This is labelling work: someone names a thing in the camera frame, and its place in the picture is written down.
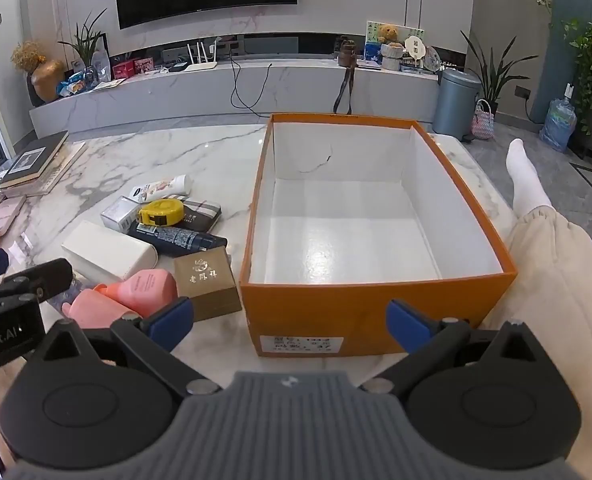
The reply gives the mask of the brown gift box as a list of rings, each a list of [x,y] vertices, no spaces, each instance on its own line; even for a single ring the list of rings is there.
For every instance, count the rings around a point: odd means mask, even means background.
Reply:
[[[173,275],[177,293],[192,302],[195,322],[241,311],[241,299],[224,247],[175,258]]]

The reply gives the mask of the clear plastic box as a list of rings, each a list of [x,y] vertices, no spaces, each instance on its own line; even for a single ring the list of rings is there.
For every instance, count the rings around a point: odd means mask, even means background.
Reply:
[[[101,221],[105,228],[127,234],[131,224],[138,218],[140,209],[140,204],[120,196],[102,211]]]

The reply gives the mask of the dark blue tube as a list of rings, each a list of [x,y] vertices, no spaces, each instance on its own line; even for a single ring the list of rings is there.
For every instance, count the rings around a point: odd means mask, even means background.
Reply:
[[[127,234],[150,244],[159,255],[172,258],[227,246],[227,239],[224,237],[174,226],[147,226],[137,221],[131,223]]]

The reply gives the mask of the plaid black case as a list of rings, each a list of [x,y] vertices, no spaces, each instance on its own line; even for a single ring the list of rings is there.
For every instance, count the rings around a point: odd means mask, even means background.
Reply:
[[[182,229],[209,233],[222,214],[221,206],[208,200],[192,200],[185,197],[181,203],[184,208],[184,217],[177,226]]]

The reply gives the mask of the person leg white sock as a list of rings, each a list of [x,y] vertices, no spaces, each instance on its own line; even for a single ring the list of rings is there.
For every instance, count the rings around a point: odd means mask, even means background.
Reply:
[[[518,217],[506,245],[518,274],[482,325],[497,330],[518,320],[538,338],[580,405],[568,462],[592,479],[592,240],[552,206],[519,139],[509,144],[506,168]]]

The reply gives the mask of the potted plant right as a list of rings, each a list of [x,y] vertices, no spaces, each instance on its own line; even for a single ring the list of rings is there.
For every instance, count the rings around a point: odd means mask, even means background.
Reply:
[[[512,70],[520,63],[533,60],[534,56],[525,56],[524,58],[516,58],[516,60],[509,60],[507,58],[510,50],[514,47],[517,37],[509,41],[499,58],[495,58],[494,49],[491,48],[489,54],[484,53],[480,42],[474,34],[467,35],[465,32],[460,32],[460,34],[465,39],[468,49],[474,55],[474,60],[478,65],[477,70],[474,70],[474,74],[478,77],[481,84],[481,99],[489,104],[490,112],[495,115],[501,91],[506,84],[511,81],[529,79],[528,76],[513,74]]]

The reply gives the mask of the blue-grey trash bin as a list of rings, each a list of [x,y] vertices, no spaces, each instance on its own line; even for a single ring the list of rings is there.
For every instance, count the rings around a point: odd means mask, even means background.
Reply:
[[[454,136],[460,141],[470,133],[474,108],[481,92],[480,79],[454,68],[446,68],[439,73],[438,84],[433,132]]]

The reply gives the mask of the orange cardboard box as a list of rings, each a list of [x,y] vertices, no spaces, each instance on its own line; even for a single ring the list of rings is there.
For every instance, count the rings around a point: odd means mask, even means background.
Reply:
[[[479,200],[418,122],[270,118],[239,276],[261,356],[397,353],[391,301],[479,324],[516,274]]]

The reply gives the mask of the white wifi router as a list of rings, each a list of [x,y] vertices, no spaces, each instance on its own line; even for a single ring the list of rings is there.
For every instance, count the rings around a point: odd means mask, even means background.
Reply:
[[[189,61],[185,67],[185,72],[201,72],[202,70],[213,70],[218,65],[217,44],[207,46],[204,41],[196,41],[195,44],[187,44],[186,50],[189,55]]]

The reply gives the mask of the potted green plant left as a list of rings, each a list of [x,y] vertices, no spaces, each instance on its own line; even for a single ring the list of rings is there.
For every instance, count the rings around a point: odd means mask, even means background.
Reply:
[[[106,35],[95,28],[96,23],[106,10],[95,18],[88,15],[82,24],[77,24],[72,41],[60,40],[78,56],[72,65],[74,74],[80,76],[87,88],[96,87],[100,82],[110,81],[110,57],[106,44]]]

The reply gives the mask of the water jug bottle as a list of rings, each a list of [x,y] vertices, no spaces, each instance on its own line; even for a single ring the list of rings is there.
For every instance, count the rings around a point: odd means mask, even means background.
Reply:
[[[545,122],[538,133],[541,141],[561,153],[566,150],[576,128],[576,111],[571,103],[573,90],[573,85],[567,84],[564,96],[550,102]]]

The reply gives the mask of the pink pump bottle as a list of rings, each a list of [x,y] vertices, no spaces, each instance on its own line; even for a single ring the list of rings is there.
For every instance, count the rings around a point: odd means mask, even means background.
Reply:
[[[141,270],[128,280],[109,285],[98,284],[94,290],[142,318],[148,318],[179,298],[177,282],[170,272],[163,269]]]

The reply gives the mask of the pink cup with straw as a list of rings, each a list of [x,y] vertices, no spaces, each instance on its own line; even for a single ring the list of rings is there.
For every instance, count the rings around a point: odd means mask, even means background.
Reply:
[[[65,302],[62,312],[83,330],[107,328],[121,318],[128,321],[140,318],[136,312],[93,289],[84,289],[71,304]]]

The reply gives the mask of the teddy bear toy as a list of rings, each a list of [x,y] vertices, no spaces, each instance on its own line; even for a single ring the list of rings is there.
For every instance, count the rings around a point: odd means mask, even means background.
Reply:
[[[393,24],[379,24],[377,41],[380,44],[395,44],[399,41],[398,27]]]

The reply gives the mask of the yellow tape measure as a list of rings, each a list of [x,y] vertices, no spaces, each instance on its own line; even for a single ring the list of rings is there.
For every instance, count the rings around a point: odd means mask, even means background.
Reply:
[[[175,226],[184,219],[185,211],[181,200],[163,198],[145,204],[138,213],[138,220],[147,226]]]

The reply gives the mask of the pink flat case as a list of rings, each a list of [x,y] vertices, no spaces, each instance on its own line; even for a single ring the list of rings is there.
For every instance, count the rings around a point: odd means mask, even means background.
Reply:
[[[26,197],[9,198],[0,203],[0,238],[10,229],[25,203]]]

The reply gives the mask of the gold vase with flowers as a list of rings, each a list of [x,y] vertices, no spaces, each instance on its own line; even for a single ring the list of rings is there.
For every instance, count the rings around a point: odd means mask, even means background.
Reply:
[[[41,44],[32,40],[18,44],[11,54],[11,62],[16,70],[26,75],[33,107],[58,99],[57,88],[65,80],[65,65],[60,60],[48,58]]]

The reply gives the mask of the white rectangular case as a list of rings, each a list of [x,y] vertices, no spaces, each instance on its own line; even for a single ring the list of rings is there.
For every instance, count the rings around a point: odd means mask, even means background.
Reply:
[[[72,267],[95,283],[125,281],[158,263],[158,252],[151,244],[87,220],[76,225],[62,248]]]

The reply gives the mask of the woven pink bag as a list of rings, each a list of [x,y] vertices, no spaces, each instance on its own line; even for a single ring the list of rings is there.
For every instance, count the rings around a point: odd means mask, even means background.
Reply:
[[[480,140],[490,140],[494,136],[494,114],[489,102],[479,99],[474,108],[471,122],[471,134]]]

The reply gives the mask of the white hand cream tube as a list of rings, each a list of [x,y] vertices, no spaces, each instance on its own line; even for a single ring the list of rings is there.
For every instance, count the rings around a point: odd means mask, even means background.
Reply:
[[[192,178],[187,174],[181,174],[171,179],[136,185],[126,197],[134,203],[148,204],[176,195],[189,195],[192,186]]]

